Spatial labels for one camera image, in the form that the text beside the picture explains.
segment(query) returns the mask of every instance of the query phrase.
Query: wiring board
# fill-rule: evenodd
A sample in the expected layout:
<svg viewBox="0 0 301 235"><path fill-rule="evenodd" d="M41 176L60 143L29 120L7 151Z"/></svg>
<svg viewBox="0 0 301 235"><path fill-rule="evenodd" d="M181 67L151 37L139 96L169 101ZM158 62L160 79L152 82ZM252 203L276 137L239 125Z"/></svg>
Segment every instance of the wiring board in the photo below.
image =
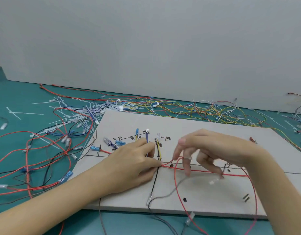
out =
<svg viewBox="0 0 301 235"><path fill-rule="evenodd" d="M161 160L166 166L159 168L155 184L154 177L151 182L141 187L102 198L102 209L147 212L148 206L146 203L153 185L153 198L166 196L171 193L175 189L174 168L176 162L170 163L170 161L174 148L177 145L177 140L200 128L237 136L246 140L252 137L274 157L290 181L301 193L301 153L268 128L215 124L107 111L96 129L98 131L97 139L94 142L91 139L89 144L93 143L94 146L101 146L103 150L112 152L113 146L108 146L103 140L104 137L109 138L113 142L116 140L122 140L126 143L134 142L137 128L139 128L139 137L145 137L146 132L144 131L147 128L149 129L149 142L155 142L159 138ZM91 168L107 156L108 154L104 152L90 151L82 161L76 164L72 177ZM196 171L192 171L191 177L186 178L182 170L176 170L176 183L181 182L178 185L178 190L186 209L199 215L254 217L256 214L256 200L252 184L245 172L241 168L235 165L228 165L227 162L222 160L216 160L215 165L222 169L226 168L224 170L224 179L214 184L210 182L219 176L203 172L202 170L204 169L196 161L196 155L193 156L191 162L191 170ZM183 168L181 161L178 162L176 168ZM247 194L249 194L249 198L244 199L243 197ZM259 218L265 218L266 213L259 199L257 200L257 215ZM86 208L98 209L98 201L89 204ZM175 192L168 197L152 201L150 208L159 213L184 213L184 209Z"/></svg>

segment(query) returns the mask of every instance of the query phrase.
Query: nail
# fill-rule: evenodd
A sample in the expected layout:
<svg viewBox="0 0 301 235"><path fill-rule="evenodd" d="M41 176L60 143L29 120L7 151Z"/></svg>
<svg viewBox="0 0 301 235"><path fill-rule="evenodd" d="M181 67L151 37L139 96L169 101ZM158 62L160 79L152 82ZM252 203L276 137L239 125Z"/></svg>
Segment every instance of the nail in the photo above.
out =
<svg viewBox="0 0 301 235"><path fill-rule="evenodd" d="M178 140L178 143L180 144L180 145L183 145L183 144L185 144L185 138L180 138L179 140Z"/></svg>

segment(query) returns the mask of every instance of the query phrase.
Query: gray wall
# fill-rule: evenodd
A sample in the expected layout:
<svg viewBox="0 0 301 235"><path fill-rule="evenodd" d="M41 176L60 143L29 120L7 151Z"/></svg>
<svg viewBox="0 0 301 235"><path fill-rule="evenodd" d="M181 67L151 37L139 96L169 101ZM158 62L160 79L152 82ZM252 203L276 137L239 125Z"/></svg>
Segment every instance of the gray wall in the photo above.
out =
<svg viewBox="0 0 301 235"><path fill-rule="evenodd" d="M301 0L0 0L9 80L293 112Z"/></svg>

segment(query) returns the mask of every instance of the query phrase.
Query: forearm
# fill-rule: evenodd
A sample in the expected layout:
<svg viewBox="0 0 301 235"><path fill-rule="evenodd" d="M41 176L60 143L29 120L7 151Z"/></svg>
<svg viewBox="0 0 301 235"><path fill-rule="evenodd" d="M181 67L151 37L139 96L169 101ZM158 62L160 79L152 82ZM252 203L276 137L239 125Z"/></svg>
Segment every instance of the forearm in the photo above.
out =
<svg viewBox="0 0 301 235"><path fill-rule="evenodd" d="M0 235L39 235L82 209L91 201L106 195L104 180L92 181L88 170L72 180L25 203L0 213ZM96 183L93 191L91 183Z"/></svg>
<svg viewBox="0 0 301 235"><path fill-rule="evenodd" d="M272 156L257 156L246 169L275 234L301 234L301 195Z"/></svg>

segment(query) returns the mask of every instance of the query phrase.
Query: hand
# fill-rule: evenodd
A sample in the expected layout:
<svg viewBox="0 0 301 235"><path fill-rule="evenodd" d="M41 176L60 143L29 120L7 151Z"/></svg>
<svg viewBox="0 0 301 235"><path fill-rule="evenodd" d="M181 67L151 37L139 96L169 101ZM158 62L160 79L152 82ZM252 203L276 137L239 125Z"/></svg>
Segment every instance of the hand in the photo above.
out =
<svg viewBox="0 0 301 235"><path fill-rule="evenodd" d="M215 159L222 159L236 166L247 166L250 158L262 154L265 150L257 144L230 135L200 129L179 139L173 153L173 160L183 151L183 167L190 175L191 155L199 149L197 162L207 170L222 174L222 170L213 164Z"/></svg>
<svg viewBox="0 0 301 235"><path fill-rule="evenodd" d="M92 175L105 180L107 194L119 193L151 181L161 161L153 158L155 144L145 138L119 147L92 167Z"/></svg>

